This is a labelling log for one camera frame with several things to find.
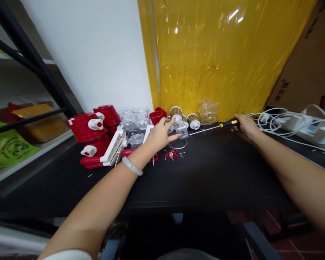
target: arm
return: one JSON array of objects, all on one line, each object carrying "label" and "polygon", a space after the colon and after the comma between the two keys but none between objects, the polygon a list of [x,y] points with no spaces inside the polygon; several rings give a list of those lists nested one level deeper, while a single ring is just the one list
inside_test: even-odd
[{"label": "arm", "polygon": [[256,123],[236,115],[240,136],[251,142],[273,168],[283,188],[313,225],[325,233],[325,170],[261,132]]},{"label": "arm", "polygon": [[[139,169],[142,170],[159,150],[179,137],[167,135],[175,119],[164,125],[165,121],[168,119],[161,119],[146,142],[128,156]],[[122,209],[137,177],[122,162],[113,168],[72,210],[38,259],[69,249],[86,251],[97,259],[106,231]]]}]

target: hand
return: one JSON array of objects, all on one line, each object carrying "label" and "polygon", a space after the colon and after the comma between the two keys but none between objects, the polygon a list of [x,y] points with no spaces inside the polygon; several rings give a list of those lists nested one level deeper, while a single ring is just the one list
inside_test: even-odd
[{"label": "hand", "polygon": [[263,134],[253,119],[245,115],[235,115],[239,121],[239,126],[233,126],[231,131],[238,131],[239,136],[247,142],[253,143],[254,139]]},{"label": "hand", "polygon": [[156,154],[158,151],[163,149],[169,142],[175,141],[182,134],[175,134],[172,136],[167,135],[167,131],[173,125],[176,119],[168,119],[163,117],[160,122],[152,128],[150,131],[147,140],[143,144],[145,147],[148,147],[151,152]]}]

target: forearm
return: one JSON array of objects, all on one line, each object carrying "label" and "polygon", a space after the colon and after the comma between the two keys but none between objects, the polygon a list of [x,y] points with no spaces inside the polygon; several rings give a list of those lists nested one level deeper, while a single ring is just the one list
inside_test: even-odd
[{"label": "forearm", "polygon": [[[143,169],[154,152],[142,145],[128,159]],[[39,257],[80,249],[97,258],[105,233],[119,214],[137,179],[122,162],[103,177],[73,209]]]},{"label": "forearm", "polygon": [[292,201],[325,232],[325,170],[263,133],[252,141]]}]

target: white shelf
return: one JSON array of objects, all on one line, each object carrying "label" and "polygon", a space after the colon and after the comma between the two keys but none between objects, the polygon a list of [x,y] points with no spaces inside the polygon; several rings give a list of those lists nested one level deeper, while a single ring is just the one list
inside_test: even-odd
[{"label": "white shelf", "polygon": [[57,138],[53,139],[52,141],[49,141],[48,143],[35,144],[34,146],[40,148],[39,151],[37,151],[32,156],[30,156],[29,158],[25,159],[22,162],[0,169],[0,181],[9,177],[19,169],[23,168],[25,165],[36,160],[38,157],[42,156],[52,148],[56,147],[58,144],[62,143],[63,141],[69,139],[71,136],[73,136],[73,133],[70,129],[67,132],[63,133],[62,135],[58,136]]},{"label": "white shelf", "polygon": [[[7,54],[5,53],[1,53],[0,52],[0,59],[4,59],[4,60],[13,60],[10,56],[8,56]],[[55,62],[53,60],[45,60],[43,59],[44,63],[46,64],[52,64],[52,65],[55,65]]]}]

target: green bag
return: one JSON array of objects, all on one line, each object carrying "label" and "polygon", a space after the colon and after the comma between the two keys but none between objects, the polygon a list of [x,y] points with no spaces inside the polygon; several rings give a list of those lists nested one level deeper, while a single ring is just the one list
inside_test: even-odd
[{"label": "green bag", "polygon": [[0,168],[21,162],[36,153],[39,148],[25,141],[16,130],[0,133]]}]

